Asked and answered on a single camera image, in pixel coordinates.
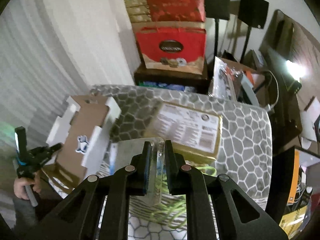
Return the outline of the person's left hand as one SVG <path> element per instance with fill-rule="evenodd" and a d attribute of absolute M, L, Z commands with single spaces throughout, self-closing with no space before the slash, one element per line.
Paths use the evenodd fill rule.
<path fill-rule="evenodd" d="M 14 181 L 14 194 L 17 198 L 29 200 L 25 187 L 30 186 L 37 194 L 41 192 L 40 171 L 34 173 L 34 178 L 16 178 Z"/>

